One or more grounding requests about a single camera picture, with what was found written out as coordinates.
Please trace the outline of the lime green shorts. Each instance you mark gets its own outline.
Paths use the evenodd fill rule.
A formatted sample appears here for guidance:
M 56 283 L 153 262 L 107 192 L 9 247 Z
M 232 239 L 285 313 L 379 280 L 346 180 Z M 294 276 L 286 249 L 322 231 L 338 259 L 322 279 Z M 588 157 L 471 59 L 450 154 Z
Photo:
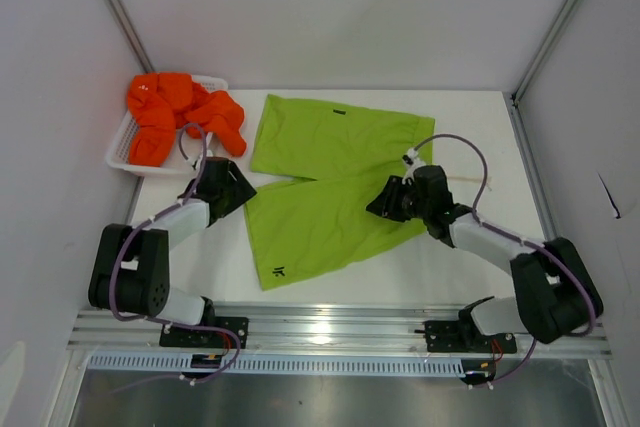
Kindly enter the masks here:
M 367 212 L 402 156 L 432 136 L 436 121 L 404 112 L 267 96 L 250 168 L 280 176 L 245 206 L 260 286 L 306 281 L 423 234 L 419 220 Z

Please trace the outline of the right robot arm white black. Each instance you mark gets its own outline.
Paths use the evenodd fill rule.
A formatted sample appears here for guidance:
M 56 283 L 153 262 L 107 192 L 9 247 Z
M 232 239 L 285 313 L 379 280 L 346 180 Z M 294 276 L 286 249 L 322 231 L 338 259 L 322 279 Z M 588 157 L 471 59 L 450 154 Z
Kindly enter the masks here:
M 538 244 L 495 226 L 454 201 L 444 170 L 422 166 L 408 178 L 392 176 L 367 211 L 395 222 L 421 220 L 437 241 L 472 253 L 509 274 L 511 298 L 488 298 L 467 306 L 456 327 L 458 342 L 479 350 L 494 334 L 527 333 L 550 344 L 563 336 L 590 334 L 603 303 L 571 241 Z

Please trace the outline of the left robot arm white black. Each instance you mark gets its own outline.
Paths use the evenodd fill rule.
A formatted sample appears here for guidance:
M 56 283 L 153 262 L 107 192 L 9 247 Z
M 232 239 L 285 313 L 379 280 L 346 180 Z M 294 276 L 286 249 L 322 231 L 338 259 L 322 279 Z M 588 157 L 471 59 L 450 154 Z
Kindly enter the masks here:
M 209 345 L 217 334 L 213 303 L 171 285 L 170 252 L 255 195 L 233 161 L 206 158 L 175 203 L 136 226 L 112 223 L 103 229 L 89 304 L 110 310 L 119 320 L 182 325 L 182 335 L 192 345 Z

